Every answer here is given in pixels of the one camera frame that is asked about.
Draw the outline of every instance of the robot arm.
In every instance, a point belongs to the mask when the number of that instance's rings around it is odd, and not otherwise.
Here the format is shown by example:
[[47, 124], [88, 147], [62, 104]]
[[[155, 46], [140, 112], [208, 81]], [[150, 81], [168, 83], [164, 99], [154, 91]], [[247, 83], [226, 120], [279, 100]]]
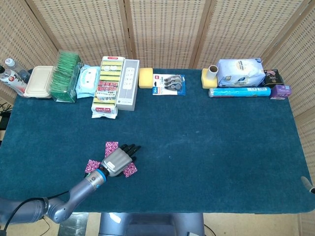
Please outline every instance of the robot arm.
[[[69, 200], [63, 202], [58, 197], [42, 198], [22, 204], [14, 214], [11, 223], [30, 223], [47, 215], [55, 223], [60, 223], [72, 214], [74, 209], [107, 180], [107, 177], [119, 175], [132, 162], [131, 156], [141, 148], [135, 145], [123, 145], [104, 159], [98, 169], [91, 172], [81, 182], [69, 190]], [[0, 224], [5, 224], [13, 211], [21, 204], [0, 198]]]

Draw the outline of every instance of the purple box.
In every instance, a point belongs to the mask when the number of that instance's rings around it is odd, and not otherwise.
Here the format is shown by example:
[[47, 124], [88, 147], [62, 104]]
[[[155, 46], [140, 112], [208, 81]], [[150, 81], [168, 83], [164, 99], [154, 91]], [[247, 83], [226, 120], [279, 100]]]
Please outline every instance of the purple box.
[[275, 85], [271, 89], [270, 99], [285, 100], [292, 94], [290, 85]]

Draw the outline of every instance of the white box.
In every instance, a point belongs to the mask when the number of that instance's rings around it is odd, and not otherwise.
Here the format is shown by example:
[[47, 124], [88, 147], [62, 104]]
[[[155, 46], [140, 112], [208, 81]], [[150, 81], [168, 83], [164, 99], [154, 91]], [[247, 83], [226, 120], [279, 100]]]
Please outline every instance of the white box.
[[139, 60], [125, 59], [116, 100], [118, 110], [134, 111], [138, 90], [139, 69]]

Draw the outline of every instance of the floor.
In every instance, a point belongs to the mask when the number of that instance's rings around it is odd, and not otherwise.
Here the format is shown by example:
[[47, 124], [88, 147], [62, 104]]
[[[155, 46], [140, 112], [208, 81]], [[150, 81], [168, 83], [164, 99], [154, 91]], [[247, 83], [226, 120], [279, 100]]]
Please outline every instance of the floor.
[[[62, 233], [58, 224], [47, 219], [50, 230], [45, 236], [97, 236], [100, 213], [90, 213], [88, 216], [86, 231], [77, 231], [76, 234]], [[298, 215], [255, 215], [211, 213], [204, 214], [205, 224], [216, 233], [217, 236], [298, 236]], [[48, 229], [45, 221], [40, 220], [32, 224], [10, 225], [7, 236], [40, 236]], [[213, 236], [205, 229], [207, 236]]]

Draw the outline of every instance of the table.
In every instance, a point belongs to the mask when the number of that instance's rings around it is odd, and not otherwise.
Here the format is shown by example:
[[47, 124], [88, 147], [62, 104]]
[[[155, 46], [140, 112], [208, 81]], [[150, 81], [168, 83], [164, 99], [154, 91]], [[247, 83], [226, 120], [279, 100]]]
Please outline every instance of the table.
[[76, 103], [18, 97], [0, 148], [1, 197], [24, 200], [70, 189], [106, 141], [135, 143], [138, 172], [112, 177], [76, 209], [88, 212], [298, 213], [315, 208], [288, 100], [209, 98], [200, 70], [186, 96], [139, 89], [134, 112], [92, 119]]

